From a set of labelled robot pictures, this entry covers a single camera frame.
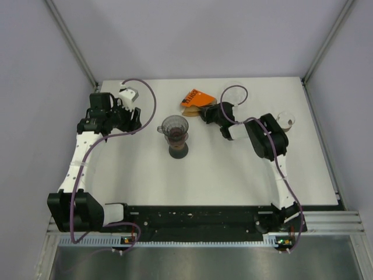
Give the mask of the clear plastic coffee dripper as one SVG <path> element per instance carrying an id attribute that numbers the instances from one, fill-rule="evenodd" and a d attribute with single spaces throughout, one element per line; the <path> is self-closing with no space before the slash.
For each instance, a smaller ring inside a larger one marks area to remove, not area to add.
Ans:
<path id="1" fill-rule="evenodd" d="M 166 138 L 173 141 L 184 139 L 188 133 L 189 123 L 181 115 L 171 115 L 165 118 L 157 132 L 163 134 Z"/>

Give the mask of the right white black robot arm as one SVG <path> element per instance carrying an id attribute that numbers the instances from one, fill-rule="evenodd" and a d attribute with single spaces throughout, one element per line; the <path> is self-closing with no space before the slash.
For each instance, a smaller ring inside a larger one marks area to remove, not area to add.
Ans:
<path id="1" fill-rule="evenodd" d="M 270 185 L 273 214 L 269 225 L 256 220 L 257 229 L 267 233 L 295 229 L 297 225 L 302 232 L 305 224 L 302 206 L 290 187 L 286 173 L 289 140 L 274 116 L 268 113 L 239 123 L 233 116 L 233 105 L 222 102 L 201 107 L 200 117 L 207 124 L 217 124 L 222 136 L 229 141 L 248 138 L 256 155 L 266 162 L 273 180 Z"/>

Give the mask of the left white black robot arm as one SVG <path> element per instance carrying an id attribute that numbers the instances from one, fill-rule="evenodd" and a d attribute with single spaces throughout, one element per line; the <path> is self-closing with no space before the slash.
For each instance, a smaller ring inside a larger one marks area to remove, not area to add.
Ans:
<path id="1" fill-rule="evenodd" d="M 140 109 L 134 106 L 138 96 L 131 87 L 120 90 L 118 97 L 110 92 L 90 94 L 90 106 L 77 125 L 76 148 L 66 177 L 58 191 L 47 198 L 60 231 L 68 232 L 73 226 L 76 232 L 98 232 L 109 223 L 122 232 L 131 227 L 126 204 L 103 204 L 91 191 L 106 136 L 114 129 L 132 132 L 142 126 Z"/>

